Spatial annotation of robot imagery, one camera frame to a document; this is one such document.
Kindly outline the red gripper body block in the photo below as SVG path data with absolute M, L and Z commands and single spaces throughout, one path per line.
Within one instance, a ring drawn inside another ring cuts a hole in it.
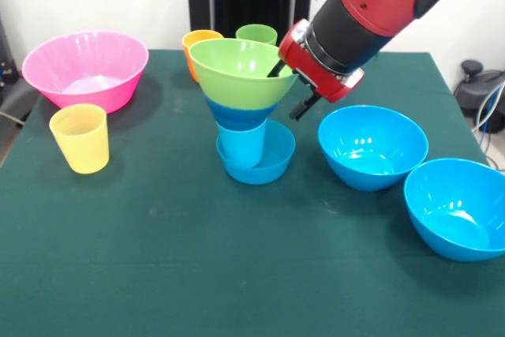
M 285 34 L 279 45 L 279 59 L 292 70 L 300 73 L 318 95 L 329 103 L 335 103 L 351 93 L 365 78 L 362 68 L 348 74 L 333 73 L 312 56 L 306 42 L 310 23 L 298 21 Z

